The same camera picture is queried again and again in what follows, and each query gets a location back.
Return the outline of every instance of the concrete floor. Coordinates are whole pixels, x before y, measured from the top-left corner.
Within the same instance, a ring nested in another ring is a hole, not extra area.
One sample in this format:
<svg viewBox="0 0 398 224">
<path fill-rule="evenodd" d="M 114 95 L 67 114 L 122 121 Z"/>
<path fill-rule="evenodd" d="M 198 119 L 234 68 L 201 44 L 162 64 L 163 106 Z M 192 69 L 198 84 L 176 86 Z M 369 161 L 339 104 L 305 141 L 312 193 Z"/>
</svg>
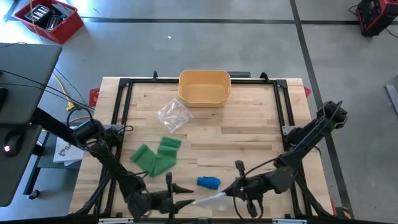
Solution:
<svg viewBox="0 0 398 224">
<path fill-rule="evenodd" d="M 17 6 L 18 10 L 28 0 Z M 294 19 L 289 0 L 65 0 L 80 16 L 134 19 Z M 355 21 L 347 11 L 357 0 L 295 0 L 303 21 Z M 0 16 L 12 0 L 0 3 Z M 90 22 L 88 19 L 67 43 L 57 68 L 88 100 L 88 90 L 99 87 L 102 77 L 177 77 L 185 69 L 247 71 L 256 77 L 298 77 L 314 88 L 314 77 L 303 56 L 296 25 L 291 24 L 197 24 Z M 398 174 L 396 127 L 398 117 L 384 89 L 398 75 L 398 39 L 386 31 L 362 37 L 355 25 L 302 25 L 309 62 L 319 87 L 319 101 L 343 100 L 349 120 L 333 133 L 343 177 L 355 218 L 398 222 Z M 389 30 L 398 34 L 398 26 Z M 0 42 L 40 43 L 39 38 L 17 21 L 0 21 Z M 51 86 L 58 88 L 52 78 Z M 78 95 L 67 86 L 74 98 Z M 308 99 L 311 112 L 317 105 Z M 40 107 L 65 120 L 66 103 L 44 94 Z M 327 147 L 320 144 L 331 198 L 341 205 Z M 22 195 L 32 168 L 28 165 L 9 207 L 0 208 L 0 220 L 66 215 L 77 172 L 47 169 L 35 188 L 41 198 Z M 21 205 L 29 206 L 24 211 Z"/>
</svg>

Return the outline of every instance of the green cloth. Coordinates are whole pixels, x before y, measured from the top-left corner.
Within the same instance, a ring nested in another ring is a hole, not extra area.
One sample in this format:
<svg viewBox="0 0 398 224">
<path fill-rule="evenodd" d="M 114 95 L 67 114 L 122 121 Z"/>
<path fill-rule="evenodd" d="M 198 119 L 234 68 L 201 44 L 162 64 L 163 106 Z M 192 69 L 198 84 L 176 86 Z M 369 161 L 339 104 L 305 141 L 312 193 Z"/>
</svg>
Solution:
<svg viewBox="0 0 398 224">
<path fill-rule="evenodd" d="M 156 155 L 149 149 L 149 147 L 143 144 L 131 157 L 130 160 L 135 162 L 142 170 L 150 171 L 154 166 Z"/>
<path fill-rule="evenodd" d="M 156 177 L 177 163 L 177 151 L 181 140 L 163 137 L 157 149 L 157 155 L 143 144 L 131 157 L 150 177 Z"/>
</svg>

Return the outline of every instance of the yellow cable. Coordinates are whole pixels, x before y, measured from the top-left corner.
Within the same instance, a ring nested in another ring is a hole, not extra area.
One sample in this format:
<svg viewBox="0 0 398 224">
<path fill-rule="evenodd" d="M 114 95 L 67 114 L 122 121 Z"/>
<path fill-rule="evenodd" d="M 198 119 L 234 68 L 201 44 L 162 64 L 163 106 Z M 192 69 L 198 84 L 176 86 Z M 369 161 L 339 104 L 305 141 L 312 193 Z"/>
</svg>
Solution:
<svg viewBox="0 0 398 224">
<path fill-rule="evenodd" d="M 29 5 L 30 5 L 30 18 L 31 18 L 31 21 L 32 21 L 33 29 L 35 30 L 35 33 L 39 36 L 40 40 L 44 44 L 44 41 L 43 41 L 42 37 L 40 36 L 39 32 L 37 32 L 36 25 L 35 25 L 35 22 L 34 22 L 34 19 L 33 19 L 33 3 L 32 3 L 32 0 L 29 1 Z M 58 84 L 60 85 L 60 87 L 62 89 L 63 94 L 65 94 L 65 96 L 67 98 L 67 101 L 68 101 L 67 111 L 71 111 L 71 110 L 75 109 L 75 105 L 70 101 L 70 99 L 68 97 L 68 94 L 67 94 L 67 92 L 65 91 L 65 89 L 64 89 L 64 87 L 62 85 L 62 82 L 58 79 L 58 77 L 54 73 L 52 73 L 52 75 L 57 80 Z"/>
<path fill-rule="evenodd" d="M 70 101 L 65 89 L 63 88 L 62 82 L 58 79 L 58 77 L 53 73 L 52 74 L 54 76 L 54 78 L 56 79 L 56 81 L 58 82 L 58 84 L 60 85 L 63 94 L 65 94 L 67 101 L 68 101 L 68 107 L 67 107 L 67 111 L 71 111 L 73 109 L 75 109 L 75 105 Z"/>
</svg>

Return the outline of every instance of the blue object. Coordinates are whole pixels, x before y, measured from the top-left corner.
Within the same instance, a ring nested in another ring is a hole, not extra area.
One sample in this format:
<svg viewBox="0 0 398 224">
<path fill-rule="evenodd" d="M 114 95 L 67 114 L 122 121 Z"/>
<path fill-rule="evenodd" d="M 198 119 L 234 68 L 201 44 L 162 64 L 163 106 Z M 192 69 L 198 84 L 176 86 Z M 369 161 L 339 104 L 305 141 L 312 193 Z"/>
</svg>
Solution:
<svg viewBox="0 0 398 224">
<path fill-rule="evenodd" d="M 197 185 L 212 190 L 218 190 L 221 181 L 217 177 L 198 177 Z"/>
</svg>

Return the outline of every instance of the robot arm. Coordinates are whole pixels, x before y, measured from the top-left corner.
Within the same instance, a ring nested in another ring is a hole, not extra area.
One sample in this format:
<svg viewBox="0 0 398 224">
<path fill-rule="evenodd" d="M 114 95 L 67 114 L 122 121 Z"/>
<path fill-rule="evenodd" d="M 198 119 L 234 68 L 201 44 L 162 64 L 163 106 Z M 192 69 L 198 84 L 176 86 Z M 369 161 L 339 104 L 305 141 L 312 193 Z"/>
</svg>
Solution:
<svg viewBox="0 0 398 224">
<path fill-rule="evenodd" d="M 113 146 L 121 144 L 122 134 L 121 130 L 117 130 L 115 127 L 105 130 L 104 126 L 95 119 L 91 119 L 73 130 L 72 138 L 75 142 L 71 143 L 84 151 L 90 152 L 109 171 L 109 174 L 99 184 L 89 201 L 76 213 L 87 214 L 98 196 L 102 194 L 111 177 L 114 177 L 119 182 L 123 199 L 135 220 L 144 217 L 148 211 L 158 210 L 163 214 L 168 213 L 170 222 L 172 222 L 174 215 L 181 208 L 194 201 L 183 200 L 174 204 L 172 194 L 192 193 L 193 191 L 173 184 L 172 174 L 169 172 L 166 175 L 167 190 L 148 192 L 143 178 L 126 170 L 109 150 Z M 96 140 L 92 146 L 88 146 L 86 143 L 90 139 Z"/>
<path fill-rule="evenodd" d="M 237 178 L 229 187 L 224 189 L 224 193 L 230 197 L 238 197 L 247 201 L 248 212 L 252 218 L 257 216 L 253 200 L 257 200 L 262 210 L 263 194 L 269 190 L 281 194 L 289 189 L 296 181 L 303 192 L 308 195 L 310 202 L 317 207 L 317 212 L 326 214 L 315 197 L 306 188 L 304 182 L 296 176 L 302 159 L 319 143 L 326 135 L 334 129 L 342 128 L 347 120 L 347 112 L 338 104 L 329 101 L 325 103 L 317 112 L 317 118 L 308 123 L 303 128 L 294 128 L 286 137 L 285 141 L 290 145 L 290 149 L 275 159 L 275 170 L 258 174 L 252 177 L 246 177 L 244 173 L 244 164 L 242 161 L 235 161 L 236 168 L 240 177 Z"/>
</svg>

